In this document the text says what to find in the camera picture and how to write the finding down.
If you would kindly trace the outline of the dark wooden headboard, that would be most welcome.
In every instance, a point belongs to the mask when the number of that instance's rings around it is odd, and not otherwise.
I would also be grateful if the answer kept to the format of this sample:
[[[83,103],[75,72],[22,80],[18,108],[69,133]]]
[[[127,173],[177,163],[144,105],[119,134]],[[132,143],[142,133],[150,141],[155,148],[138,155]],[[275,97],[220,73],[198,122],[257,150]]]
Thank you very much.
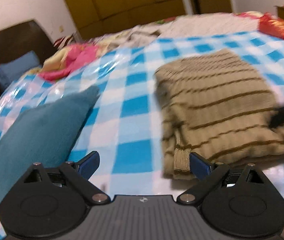
[[[35,20],[0,31],[0,64],[11,62],[30,51],[35,52],[40,63],[57,52],[47,33]]]

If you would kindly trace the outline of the white floral bed sheet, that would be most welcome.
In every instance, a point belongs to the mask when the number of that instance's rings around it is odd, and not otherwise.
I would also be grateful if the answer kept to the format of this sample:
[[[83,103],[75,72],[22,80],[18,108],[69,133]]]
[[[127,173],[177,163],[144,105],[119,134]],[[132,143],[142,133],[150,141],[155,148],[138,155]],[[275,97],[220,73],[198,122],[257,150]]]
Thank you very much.
[[[177,16],[145,25],[157,25],[161,30],[158,38],[212,36],[241,31],[254,31],[257,29],[258,20],[262,16],[263,14],[257,11],[247,11],[237,14],[219,12]],[[91,38],[90,42],[96,44],[105,35]]]

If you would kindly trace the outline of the beige crumpled garment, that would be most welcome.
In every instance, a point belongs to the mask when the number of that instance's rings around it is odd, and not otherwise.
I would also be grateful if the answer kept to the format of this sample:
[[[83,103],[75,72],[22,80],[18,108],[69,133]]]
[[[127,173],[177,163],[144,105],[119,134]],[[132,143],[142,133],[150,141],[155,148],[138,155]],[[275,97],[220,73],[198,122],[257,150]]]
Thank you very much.
[[[137,25],[116,34],[105,35],[96,44],[106,52],[119,47],[142,47],[156,40],[160,34],[161,30],[157,25]]]

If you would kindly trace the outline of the blue white checkered plastic sheet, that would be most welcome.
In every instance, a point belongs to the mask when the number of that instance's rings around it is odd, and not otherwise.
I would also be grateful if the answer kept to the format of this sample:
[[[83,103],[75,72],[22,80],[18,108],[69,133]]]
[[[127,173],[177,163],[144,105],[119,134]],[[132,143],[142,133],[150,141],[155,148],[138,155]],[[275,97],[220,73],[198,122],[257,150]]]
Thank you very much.
[[[160,38],[107,53],[57,83],[34,75],[14,82],[0,97],[0,139],[23,111],[99,88],[66,161],[98,152],[100,165],[89,182],[111,202],[24,205],[30,165],[0,202],[0,239],[284,239],[284,158],[252,163],[265,182],[265,204],[178,204],[199,179],[163,173],[154,73],[169,62],[222,49],[256,68],[275,95],[276,110],[284,106],[284,40],[257,31]]]

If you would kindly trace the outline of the blue pillow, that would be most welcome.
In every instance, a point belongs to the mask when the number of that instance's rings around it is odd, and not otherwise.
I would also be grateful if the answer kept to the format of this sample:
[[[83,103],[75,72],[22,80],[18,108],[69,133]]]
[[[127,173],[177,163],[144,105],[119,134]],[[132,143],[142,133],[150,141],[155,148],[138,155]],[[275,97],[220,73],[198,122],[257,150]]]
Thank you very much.
[[[27,71],[42,67],[39,58],[34,51],[9,62],[0,64],[0,88],[3,92],[13,81],[18,80]]]

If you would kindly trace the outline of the red printed tote bag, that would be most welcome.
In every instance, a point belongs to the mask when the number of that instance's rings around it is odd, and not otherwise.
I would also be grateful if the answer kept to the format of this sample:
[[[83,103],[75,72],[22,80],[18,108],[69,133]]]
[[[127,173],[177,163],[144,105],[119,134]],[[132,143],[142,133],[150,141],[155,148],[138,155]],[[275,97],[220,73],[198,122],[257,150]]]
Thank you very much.
[[[284,40],[284,20],[265,13],[259,18],[258,31]]]

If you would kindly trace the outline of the red white striped cloth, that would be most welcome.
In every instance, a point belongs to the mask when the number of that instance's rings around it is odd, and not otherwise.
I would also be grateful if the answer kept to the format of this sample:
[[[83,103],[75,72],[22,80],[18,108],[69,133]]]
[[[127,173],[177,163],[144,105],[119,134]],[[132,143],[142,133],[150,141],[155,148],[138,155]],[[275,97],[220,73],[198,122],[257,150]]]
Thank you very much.
[[[69,35],[69,36],[64,36],[64,37],[61,37],[59,39],[57,39],[55,42],[54,42],[54,47],[56,49],[62,49],[72,43],[75,42],[75,38],[73,37],[73,35]]]

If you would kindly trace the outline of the teal folded sweater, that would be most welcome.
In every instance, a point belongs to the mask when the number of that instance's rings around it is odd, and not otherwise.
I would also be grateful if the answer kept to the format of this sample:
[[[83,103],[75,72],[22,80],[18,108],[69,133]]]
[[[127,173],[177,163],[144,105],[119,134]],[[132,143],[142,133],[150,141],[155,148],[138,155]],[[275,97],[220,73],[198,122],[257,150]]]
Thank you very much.
[[[0,139],[0,202],[33,163],[58,167],[68,159],[98,97],[90,86],[18,116]]]

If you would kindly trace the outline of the beige striped knit sweater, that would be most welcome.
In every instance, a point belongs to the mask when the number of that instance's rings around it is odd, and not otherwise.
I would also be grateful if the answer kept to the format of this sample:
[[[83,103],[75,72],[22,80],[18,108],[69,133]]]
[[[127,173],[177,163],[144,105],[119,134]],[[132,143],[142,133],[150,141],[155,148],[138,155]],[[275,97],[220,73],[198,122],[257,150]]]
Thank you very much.
[[[269,127],[275,95],[232,51],[178,59],[154,77],[165,175],[191,179],[193,152],[231,166],[284,158],[284,125]]]

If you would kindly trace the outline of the brown wooden wardrobe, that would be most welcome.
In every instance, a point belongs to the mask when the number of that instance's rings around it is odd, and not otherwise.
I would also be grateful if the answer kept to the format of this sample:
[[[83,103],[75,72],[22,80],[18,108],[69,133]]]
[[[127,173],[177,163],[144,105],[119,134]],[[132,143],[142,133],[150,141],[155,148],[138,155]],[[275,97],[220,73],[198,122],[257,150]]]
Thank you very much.
[[[185,14],[182,0],[65,0],[84,40]]]

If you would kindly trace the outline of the pink floral quilt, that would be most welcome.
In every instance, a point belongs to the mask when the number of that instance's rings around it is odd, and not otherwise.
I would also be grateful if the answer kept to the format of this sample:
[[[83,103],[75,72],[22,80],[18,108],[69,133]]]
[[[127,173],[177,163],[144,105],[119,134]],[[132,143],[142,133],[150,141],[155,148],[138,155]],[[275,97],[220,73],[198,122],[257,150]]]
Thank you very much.
[[[46,59],[38,75],[47,81],[57,81],[95,61],[98,51],[99,47],[93,44],[71,44]]]

